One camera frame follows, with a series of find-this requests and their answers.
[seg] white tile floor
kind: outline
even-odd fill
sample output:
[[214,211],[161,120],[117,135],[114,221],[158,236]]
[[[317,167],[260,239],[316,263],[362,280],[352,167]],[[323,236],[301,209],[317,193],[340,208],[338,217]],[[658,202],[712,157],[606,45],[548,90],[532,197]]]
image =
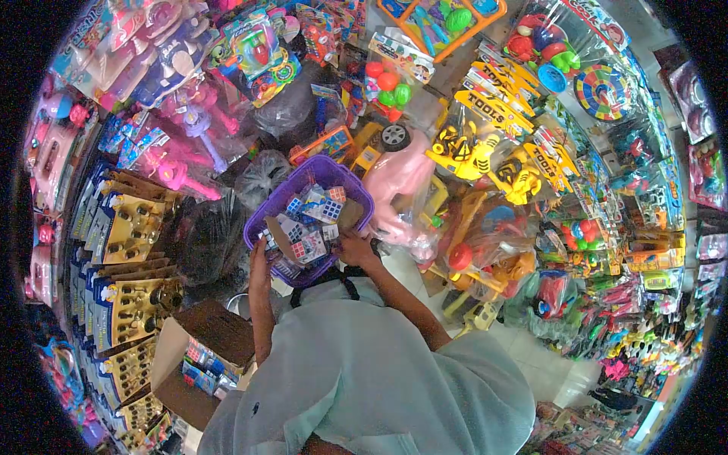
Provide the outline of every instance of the white tile floor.
[[[402,251],[382,257],[382,263],[404,286],[412,292],[445,325],[450,336],[460,332],[462,323],[446,321],[442,303],[448,290],[429,297],[415,262]],[[273,288],[286,296],[293,290],[278,279]],[[536,401],[553,401],[562,408],[570,405],[591,404],[586,394],[596,386],[601,366],[596,362],[574,362],[550,351],[524,328],[507,328],[494,323],[491,334],[510,354],[531,385]]]

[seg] cardboard box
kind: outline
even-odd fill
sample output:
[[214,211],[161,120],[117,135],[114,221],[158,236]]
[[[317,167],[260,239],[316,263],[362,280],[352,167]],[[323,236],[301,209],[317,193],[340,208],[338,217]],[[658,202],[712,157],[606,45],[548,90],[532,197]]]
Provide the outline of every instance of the cardboard box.
[[185,422],[204,431],[220,400],[184,381],[181,365],[190,337],[215,352],[230,371],[243,374],[253,364],[253,326],[214,300],[168,317],[162,326],[151,364],[151,392]]

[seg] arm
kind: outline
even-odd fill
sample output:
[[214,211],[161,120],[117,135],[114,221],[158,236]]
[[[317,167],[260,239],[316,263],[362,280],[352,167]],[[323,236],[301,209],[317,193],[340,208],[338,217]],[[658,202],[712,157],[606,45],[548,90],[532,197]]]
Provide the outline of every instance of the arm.
[[271,269],[266,262],[265,237],[256,243],[250,254],[250,284],[248,297],[250,318],[253,320],[253,343],[256,347],[258,367],[271,353],[275,319],[270,302]]
[[437,351],[452,340],[432,312],[387,271],[372,252],[369,242],[351,232],[340,238],[341,260],[364,269],[379,289],[384,303],[404,314],[417,327],[430,351]]

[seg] orange tray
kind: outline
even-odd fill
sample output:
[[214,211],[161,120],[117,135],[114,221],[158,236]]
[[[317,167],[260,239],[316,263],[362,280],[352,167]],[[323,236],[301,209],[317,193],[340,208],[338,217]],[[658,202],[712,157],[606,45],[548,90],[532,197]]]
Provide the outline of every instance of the orange tray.
[[[493,22],[503,17],[507,11],[505,0],[498,0],[498,10],[488,17],[485,17],[481,13],[476,11],[468,0],[459,0],[459,3],[462,3],[463,7],[466,7],[470,10],[472,16],[475,18],[475,24],[473,25],[473,27],[468,28],[462,35],[458,36],[455,39],[451,39],[450,44],[447,44],[445,46],[445,49],[439,51],[439,53],[435,56],[435,63],[441,62],[457,47],[465,43],[467,40],[471,39],[477,32],[483,30],[488,25],[491,25]],[[376,4],[382,11],[386,12],[387,15],[392,18],[392,20],[395,21],[395,24],[397,24],[397,26],[399,26],[399,28],[402,29],[402,31],[404,31],[407,36],[412,38],[412,41],[417,44],[417,47],[419,47],[419,49],[424,52],[424,54],[429,55],[429,53],[427,52],[427,46],[425,46],[424,41],[422,41],[422,35],[420,34],[419,27],[417,27],[416,24],[407,22],[407,18],[414,13],[414,9],[417,7],[417,5],[420,4],[420,0],[413,0],[400,17],[395,17],[394,15],[392,15],[392,13],[383,5],[382,0],[376,0]]]
[[311,155],[323,153],[341,164],[348,156],[353,154],[356,156],[353,150],[356,148],[349,128],[340,126],[322,135],[308,146],[294,146],[288,152],[288,161],[298,167]]

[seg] blue toy bowl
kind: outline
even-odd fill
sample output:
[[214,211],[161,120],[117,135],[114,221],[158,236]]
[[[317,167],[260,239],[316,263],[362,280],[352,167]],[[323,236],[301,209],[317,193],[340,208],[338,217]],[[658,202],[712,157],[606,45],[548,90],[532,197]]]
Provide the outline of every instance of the blue toy bowl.
[[538,76],[544,87],[552,92],[561,93],[566,90],[566,76],[551,63],[541,65],[538,70]]

